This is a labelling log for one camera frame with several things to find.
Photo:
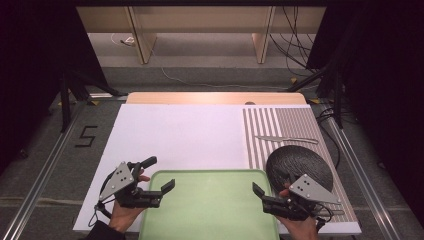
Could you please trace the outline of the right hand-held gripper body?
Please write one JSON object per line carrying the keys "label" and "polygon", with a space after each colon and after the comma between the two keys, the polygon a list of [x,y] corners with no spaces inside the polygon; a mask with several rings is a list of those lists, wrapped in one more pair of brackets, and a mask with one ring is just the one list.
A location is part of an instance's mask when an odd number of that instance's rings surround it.
{"label": "right hand-held gripper body", "polygon": [[307,174],[297,180],[290,175],[287,190],[289,196],[285,198],[266,196],[261,191],[263,212],[293,221],[304,221],[308,217],[330,221],[334,215],[341,214],[340,210],[327,207],[327,204],[340,205],[341,200]]}

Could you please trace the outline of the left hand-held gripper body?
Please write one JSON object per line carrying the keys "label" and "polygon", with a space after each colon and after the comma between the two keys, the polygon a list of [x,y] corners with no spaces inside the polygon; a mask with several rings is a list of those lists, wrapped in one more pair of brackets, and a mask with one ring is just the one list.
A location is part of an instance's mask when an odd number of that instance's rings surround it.
{"label": "left hand-held gripper body", "polygon": [[98,208],[104,209],[106,200],[114,196],[121,207],[158,208],[163,197],[161,191],[144,191],[138,186],[140,171],[134,170],[135,163],[121,162],[110,173],[100,190]]}

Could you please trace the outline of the black woven round basket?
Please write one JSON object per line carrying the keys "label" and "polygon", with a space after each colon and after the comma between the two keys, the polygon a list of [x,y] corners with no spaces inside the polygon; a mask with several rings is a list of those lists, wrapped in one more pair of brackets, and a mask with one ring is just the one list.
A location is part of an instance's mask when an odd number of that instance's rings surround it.
{"label": "black woven round basket", "polygon": [[268,157],[265,172],[272,189],[280,194],[286,190],[290,176],[295,179],[307,174],[326,190],[333,190],[333,175],[329,165],[314,151],[296,145],[274,150]]}

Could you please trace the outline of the green plastic tray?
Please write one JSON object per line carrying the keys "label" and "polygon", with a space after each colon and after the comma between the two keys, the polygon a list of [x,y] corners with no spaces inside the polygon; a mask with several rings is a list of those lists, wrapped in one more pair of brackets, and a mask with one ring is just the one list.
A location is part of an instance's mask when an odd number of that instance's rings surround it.
{"label": "green plastic tray", "polygon": [[150,188],[175,187],[144,212],[139,240],[280,240],[274,216],[252,189],[270,193],[261,170],[175,170],[153,174]]}

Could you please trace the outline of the person's left hand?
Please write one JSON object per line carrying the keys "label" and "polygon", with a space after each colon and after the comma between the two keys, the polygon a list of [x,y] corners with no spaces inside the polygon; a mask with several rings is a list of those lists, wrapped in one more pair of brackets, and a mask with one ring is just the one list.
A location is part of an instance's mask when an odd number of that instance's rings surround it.
{"label": "person's left hand", "polygon": [[108,226],[120,233],[125,233],[134,223],[144,208],[125,208],[115,201]]}

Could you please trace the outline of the person's right hand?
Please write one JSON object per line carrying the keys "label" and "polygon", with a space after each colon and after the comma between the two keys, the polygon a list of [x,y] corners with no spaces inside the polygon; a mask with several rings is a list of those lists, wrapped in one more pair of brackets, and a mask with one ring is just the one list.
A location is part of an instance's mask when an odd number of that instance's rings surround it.
{"label": "person's right hand", "polygon": [[293,221],[277,216],[277,219],[286,227],[292,240],[319,240],[316,221],[313,218],[308,217],[304,221]]}

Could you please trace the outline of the white foam board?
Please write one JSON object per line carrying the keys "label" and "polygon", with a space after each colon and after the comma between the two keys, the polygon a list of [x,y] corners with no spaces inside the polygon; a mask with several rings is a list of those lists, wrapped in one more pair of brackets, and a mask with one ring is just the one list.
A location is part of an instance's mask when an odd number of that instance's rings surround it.
{"label": "white foam board", "polygon": [[[241,110],[246,106],[124,104],[115,120],[91,186],[75,222],[79,232],[89,222],[106,176],[123,161],[158,161],[147,174],[175,170],[261,170],[247,165]],[[131,226],[139,236],[142,217]]]}

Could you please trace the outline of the black tape numeral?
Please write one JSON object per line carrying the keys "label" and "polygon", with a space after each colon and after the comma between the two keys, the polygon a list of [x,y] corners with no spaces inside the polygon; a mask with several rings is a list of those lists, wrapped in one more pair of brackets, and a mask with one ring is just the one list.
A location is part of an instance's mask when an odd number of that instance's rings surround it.
{"label": "black tape numeral", "polygon": [[91,147],[95,138],[96,138],[96,136],[93,135],[91,133],[91,131],[93,131],[95,129],[97,129],[97,126],[95,126],[95,125],[84,126],[81,133],[80,133],[80,136],[79,136],[79,139],[84,140],[84,143],[75,144],[75,147],[76,148]]}

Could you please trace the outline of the striped grey placemat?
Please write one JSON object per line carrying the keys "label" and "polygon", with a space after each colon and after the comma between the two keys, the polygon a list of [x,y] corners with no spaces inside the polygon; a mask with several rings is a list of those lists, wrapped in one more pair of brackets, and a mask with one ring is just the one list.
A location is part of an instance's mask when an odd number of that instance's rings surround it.
{"label": "striped grey placemat", "polygon": [[[326,147],[315,116],[310,107],[299,105],[294,108],[282,106],[246,106],[241,110],[245,145],[247,146],[247,165],[250,169],[264,170],[266,160],[278,147],[297,145],[306,147],[320,155],[329,165],[333,175],[333,190],[341,204],[327,204],[332,210],[340,210],[332,223],[357,222],[346,192],[337,174],[335,163]],[[281,136],[316,139],[319,143],[311,144],[297,141],[272,142],[255,136]]]}

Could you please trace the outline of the black metal stand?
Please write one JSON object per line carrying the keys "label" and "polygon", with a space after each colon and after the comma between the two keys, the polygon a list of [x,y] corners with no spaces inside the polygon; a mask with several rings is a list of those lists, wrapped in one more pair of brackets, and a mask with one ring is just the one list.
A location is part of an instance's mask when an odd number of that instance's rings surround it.
{"label": "black metal stand", "polygon": [[90,94],[88,93],[86,86],[92,85],[111,94],[113,97],[127,96],[127,93],[120,92],[110,87],[106,81],[98,81],[77,70],[65,71],[59,79],[59,83],[62,109],[62,132],[65,132],[71,124],[69,93],[72,93],[78,101],[87,101],[90,98]]}
{"label": "black metal stand", "polygon": [[333,95],[333,114],[335,121],[339,128],[343,128],[341,121],[343,82],[341,71],[337,67],[327,64],[311,76],[289,87],[287,91],[296,92],[318,79],[320,79],[320,83],[316,90],[317,96],[319,98],[327,98],[330,94]]}

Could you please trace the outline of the black curtain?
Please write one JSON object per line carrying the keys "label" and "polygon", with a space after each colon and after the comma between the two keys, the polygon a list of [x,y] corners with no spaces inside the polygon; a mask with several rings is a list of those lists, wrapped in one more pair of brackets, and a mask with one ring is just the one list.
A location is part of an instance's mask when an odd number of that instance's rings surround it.
{"label": "black curtain", "polygon": [[0,0],[0,174],[66,81],[85,99],[106,78],[73,0]]}
{"label": "black curtain", "polygon": [[368,14],[343,77],[374,150],[424,225],[424,0],[339,1],[327,6],[309,64],[324,66],[366,1]]}

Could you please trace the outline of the light wooden desk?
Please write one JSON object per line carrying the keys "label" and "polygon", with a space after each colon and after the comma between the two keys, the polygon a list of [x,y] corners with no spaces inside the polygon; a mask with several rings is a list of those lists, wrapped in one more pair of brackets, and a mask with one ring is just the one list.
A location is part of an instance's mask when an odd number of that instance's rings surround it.
{"label": "light wooden desk", "polygon": [[263,64],[272,33],[315,34],[324,7],[79,7],[88,33],[130,33],[146,64],[159,33],[248,33]]}

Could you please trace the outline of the aluminium floor rail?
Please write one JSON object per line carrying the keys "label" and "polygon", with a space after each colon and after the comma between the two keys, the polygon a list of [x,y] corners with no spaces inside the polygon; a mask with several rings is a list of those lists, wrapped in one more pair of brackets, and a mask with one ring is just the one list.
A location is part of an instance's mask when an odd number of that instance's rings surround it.
{"label": "aluminium floor rail", "polygon": [[378,196],[369,177],[366,175],[365,169],[360,163],[357,154],[350,144],[343,128],[339,127],[336,121],[335,111],[332,110],[329,103],[321,105],[323,112],[330,114],[328,123],[334,140],[337,142],[340,150],[343,152],[345,159],[355,176],[355,180],[361,189],[362,195],[367,202],[367,205],[376,221],[385,240],[400,240],[399,231],[395,228],[394,222],[384,206],[381,198]]}
{"label": "aluminium floor rail", "polygon": [[0,240],[18,240],[21,236],[32,212],[34,211],[36,204],[44,191],[62,153],[65,149],[66,144],[73,132],[74,126],[85,107],[84,102],[78,102],[73,112],[68,125],[60,132],[57,140],[46,158],[41,170],[38,172],[37,178],[32,181],[31,188],[23,200],[19,204],[19,208],[8,225],[4,235],[0,237]]}

